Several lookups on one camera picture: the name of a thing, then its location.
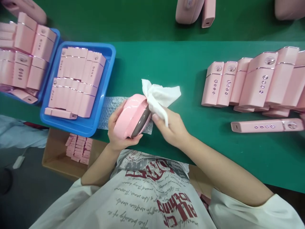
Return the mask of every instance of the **green table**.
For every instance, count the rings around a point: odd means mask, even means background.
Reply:
[[[251,57],[269,47],[274,50],[286,44],[260,42],[254,46],[253,43],[200,41],[302,41],[304,21],[277,21],[273,16],[273,1],[264,0],[239,0],[234,4],[218,0],[216,20],[209,29],[200,28],[201,20],[191,26],[176,24],[175,0],[94,0],[87,5],[79,0],[36,2],[46,11],[48,25],[58,28],[64,40],[110,42],[115,45],[117,58],[107,96],[141,93],[141,78],[164,86],[179,85],[182,96],[171,109],[181,114],[191,134],[261,181],[305,192],[305,183],[297,178],[305,172],[302,165],[305,158],[303,133],[232,133],[230,121],[264,117],[260,114],[237,114],[232,108],[205,108],[200,105],[206,68],[210,62],[237,60],[245,55]],[[2,8],[0,15],[1,21],[15,20]],[[124,43],[126,41],[160,42]],[[296,45],[305,48],[303,43]],[[167,50],[167,55],[164,56],[162,50]],[[180,62],[173,62],[178,57],[181,57]],[[1,114],[43,125],[39,112],[39,107],[0,95]],[[107,132],[98,130],[93,138],[107,141]],[[163,140],[156,127],[152,136],[144,135],[134,149],[191,163],[182,152]]]

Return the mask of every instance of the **person's right hand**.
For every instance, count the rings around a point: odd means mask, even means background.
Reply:
[[[186,130],[179,114],[163,107],[168,115],[168,128],[157,114],[152,115],[152,120],[160,130],[164,139],[171,145],[181,149],[187,142],[190,134]]]

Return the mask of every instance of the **graphic print t-shirt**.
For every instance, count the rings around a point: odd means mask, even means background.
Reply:
[[[121,152],[103,187],[77,180],[32,225],[38,228],[305,228],[278,195],[247,206],[213,189],[209,216],[189,183],[188,165],[138,151]]]

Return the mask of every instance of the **cardboard box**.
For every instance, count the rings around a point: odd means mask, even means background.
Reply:
[[[66,156],[65,146],[70,133],[58,129],[49,130],[47,144],[44,149],[42,166],[58,174],[76,181],[84,175],[87,169],[95,162],[108,143],[93,140],[89,158],[89,165],[71,160]]]

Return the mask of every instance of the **round pink device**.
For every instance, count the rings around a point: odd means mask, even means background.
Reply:
[[[114,134],[121,139],[136,137],[143,132],[151,117],[146,97],[135,94],[124,105],[115,124]]]

